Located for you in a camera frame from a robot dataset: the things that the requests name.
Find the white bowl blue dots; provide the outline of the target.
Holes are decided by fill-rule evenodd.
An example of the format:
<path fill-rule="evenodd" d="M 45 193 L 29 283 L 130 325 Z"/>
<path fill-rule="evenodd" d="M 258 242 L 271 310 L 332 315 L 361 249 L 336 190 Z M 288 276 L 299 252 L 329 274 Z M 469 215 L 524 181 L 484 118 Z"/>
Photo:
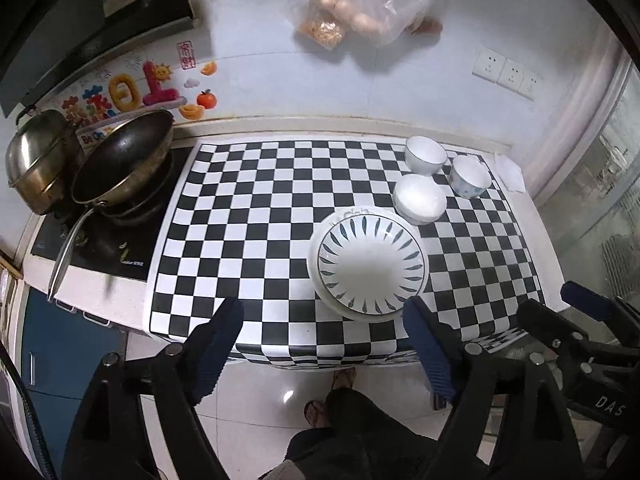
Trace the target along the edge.
<path fill-rule="evenodd" d="M 448 181 L 457 196 L 474 198 L 491 186 L 491 175 L 476 158 L 458 155 L 451 162 Z"/>

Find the plain white bowl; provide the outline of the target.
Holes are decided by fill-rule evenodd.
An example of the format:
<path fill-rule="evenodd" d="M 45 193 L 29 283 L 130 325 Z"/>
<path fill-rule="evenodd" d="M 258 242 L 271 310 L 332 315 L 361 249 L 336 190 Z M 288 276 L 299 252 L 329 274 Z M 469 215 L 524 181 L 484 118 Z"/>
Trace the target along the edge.
<path fill-rule="evenodd" d="M 422 226 L 437 221 L 444 214 L 447 199 L 432 177 L 407 174 L 395 184 L 393 204 L 402 218 Z"/>

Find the white bowl dark rim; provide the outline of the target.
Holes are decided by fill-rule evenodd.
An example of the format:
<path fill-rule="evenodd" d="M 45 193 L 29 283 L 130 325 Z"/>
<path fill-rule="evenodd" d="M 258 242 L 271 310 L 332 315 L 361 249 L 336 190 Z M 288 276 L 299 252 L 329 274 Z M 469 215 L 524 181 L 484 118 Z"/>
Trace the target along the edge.
<path fill-rule="evenodd" d="M 444 148 L 426 136 L 412 136 L 406 141 L 405 162 L 413 174 L 432 176 L 445 165 Z"/>

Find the glass sliding door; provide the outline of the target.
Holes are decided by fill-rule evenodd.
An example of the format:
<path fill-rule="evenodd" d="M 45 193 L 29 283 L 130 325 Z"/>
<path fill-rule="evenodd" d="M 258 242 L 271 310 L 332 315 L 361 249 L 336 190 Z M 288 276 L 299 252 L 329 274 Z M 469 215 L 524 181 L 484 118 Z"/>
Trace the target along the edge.
<path fill-rule="evenodd" d="M 630 61 L 539 212 L 564 278 L 639 305 L 639 71 Z"/>

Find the person's feet in sandals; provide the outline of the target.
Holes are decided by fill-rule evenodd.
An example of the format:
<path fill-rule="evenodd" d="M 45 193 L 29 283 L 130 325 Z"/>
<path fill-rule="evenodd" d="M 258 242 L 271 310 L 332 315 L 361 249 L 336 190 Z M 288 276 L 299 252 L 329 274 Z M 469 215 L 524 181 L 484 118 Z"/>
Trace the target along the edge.
<path fill-rule="evenodd" d="M 354 392 L 357 370 L 355 367 L 344 368 L 333 373 L 329 393 L 323 401 L 310 400 L 304 407 L 304 417 L 312 429 L 331 426 L 332 414 L 337 410 L 338 401 L 347 398 Z"/>

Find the black induction cooktop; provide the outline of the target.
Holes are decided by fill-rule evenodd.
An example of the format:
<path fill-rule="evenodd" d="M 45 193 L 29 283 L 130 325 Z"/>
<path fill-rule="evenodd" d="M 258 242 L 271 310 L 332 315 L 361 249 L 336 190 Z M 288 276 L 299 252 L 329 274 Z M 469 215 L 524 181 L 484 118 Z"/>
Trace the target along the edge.
<path fill-rule="evenodd" d="M 92 214 L 75 240 L 72 265 L 145 281 L 171 195 L 190 153 L 190 148 L 174 148 L 140 196 Z"/>

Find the crumpled white tissue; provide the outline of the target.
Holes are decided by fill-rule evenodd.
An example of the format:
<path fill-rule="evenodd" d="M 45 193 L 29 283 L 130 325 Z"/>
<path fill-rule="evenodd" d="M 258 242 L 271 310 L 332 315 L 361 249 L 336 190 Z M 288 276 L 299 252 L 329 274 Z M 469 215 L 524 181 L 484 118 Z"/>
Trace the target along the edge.
<path fill-rule="evenodd" d="M 504 186 L 513 193 L 525 193 L 526 186 L 522 170 L 518 164 L 503 154 L 495 154 L 498 177 Z"/>

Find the blue cabinet door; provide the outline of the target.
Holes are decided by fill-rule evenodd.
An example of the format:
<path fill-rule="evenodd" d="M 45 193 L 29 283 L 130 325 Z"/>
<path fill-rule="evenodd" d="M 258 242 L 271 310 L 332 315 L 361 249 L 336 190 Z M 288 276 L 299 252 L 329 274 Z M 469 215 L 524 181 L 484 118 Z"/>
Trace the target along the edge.
<path fill-rule="evenodd" d="M 56 471 L 96 367 L 110 352 L 124 353 L 126 336 L 70 313 L 31 289 L 23 325 L 21 373 Z"/>

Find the black frying pan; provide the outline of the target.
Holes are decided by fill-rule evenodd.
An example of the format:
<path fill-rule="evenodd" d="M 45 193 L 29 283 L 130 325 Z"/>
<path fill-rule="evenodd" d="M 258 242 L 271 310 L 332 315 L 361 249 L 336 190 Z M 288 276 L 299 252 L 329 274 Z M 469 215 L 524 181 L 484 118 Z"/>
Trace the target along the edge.
<path fill-rule="evenodd" d="M 123 122 L 86 158 L 76 174 L 70 196 L 86 210 L 76 220 L 58 252 L 47 300 L 60 289 L 82 225 L 97 210 L 129 200 L 156 174 L 174 138 L 174 116 L 152 110 Z"/>

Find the stainless steel steamer pot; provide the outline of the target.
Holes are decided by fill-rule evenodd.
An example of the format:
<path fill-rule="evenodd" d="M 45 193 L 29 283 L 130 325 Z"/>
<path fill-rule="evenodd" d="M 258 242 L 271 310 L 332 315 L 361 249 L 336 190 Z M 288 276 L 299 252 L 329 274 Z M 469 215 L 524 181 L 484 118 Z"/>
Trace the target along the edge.
<path fill-rule="evenodd" d="M 48 214 L 70 190 L 85 160 L 77 128 L 58 110 L 44 110 L 17 130 L 6 149 L 9 187 L 34 214 Z"/>

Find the small bag red contents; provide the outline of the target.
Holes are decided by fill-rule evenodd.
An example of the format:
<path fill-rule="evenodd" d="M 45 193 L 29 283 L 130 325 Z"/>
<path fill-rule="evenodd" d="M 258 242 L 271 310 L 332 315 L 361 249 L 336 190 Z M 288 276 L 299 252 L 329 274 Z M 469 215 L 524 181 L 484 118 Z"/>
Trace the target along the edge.
<path fill-rule="evenodd" d="M 427 16 L 411 23 L 406 31 L 411 35 L 439 35 L 442 32 L 442 22 Z"/>

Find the black range hood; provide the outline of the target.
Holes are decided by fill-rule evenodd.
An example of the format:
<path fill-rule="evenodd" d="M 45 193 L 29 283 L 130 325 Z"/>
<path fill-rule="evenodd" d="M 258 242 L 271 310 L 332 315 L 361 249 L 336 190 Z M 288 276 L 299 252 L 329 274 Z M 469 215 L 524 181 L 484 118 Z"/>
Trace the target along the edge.
<path fill-rule="evenodd" d="M 190 0 L 1 0 L 2 113 L 193 21 Z"/>

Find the colourful wall sticker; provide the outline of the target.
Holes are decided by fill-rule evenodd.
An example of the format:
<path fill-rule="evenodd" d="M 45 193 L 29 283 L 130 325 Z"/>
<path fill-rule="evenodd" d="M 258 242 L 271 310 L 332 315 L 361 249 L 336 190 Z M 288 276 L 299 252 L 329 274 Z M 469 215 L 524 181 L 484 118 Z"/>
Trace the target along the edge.
<path fill-rule="evenodd" d="M 176 122 L 200 122 L 218 103 L 217 70 L 207 41 L 154 42 L 80 77 L 49 105 L 85 128 L 102 128 L 150 110 L 168 110 Z"/>

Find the white triple wall socket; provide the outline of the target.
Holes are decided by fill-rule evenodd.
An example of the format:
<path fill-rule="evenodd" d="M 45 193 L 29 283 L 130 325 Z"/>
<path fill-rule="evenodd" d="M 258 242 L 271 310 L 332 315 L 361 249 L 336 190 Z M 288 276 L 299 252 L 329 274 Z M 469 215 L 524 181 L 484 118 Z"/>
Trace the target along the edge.
<path fill-rule="evenodd" d="M 529 101 L 536 100 L 540 85 L 544 81 L 524 64 L 485 47 L 480 48 L 472 74 L 513 91 Z"/>

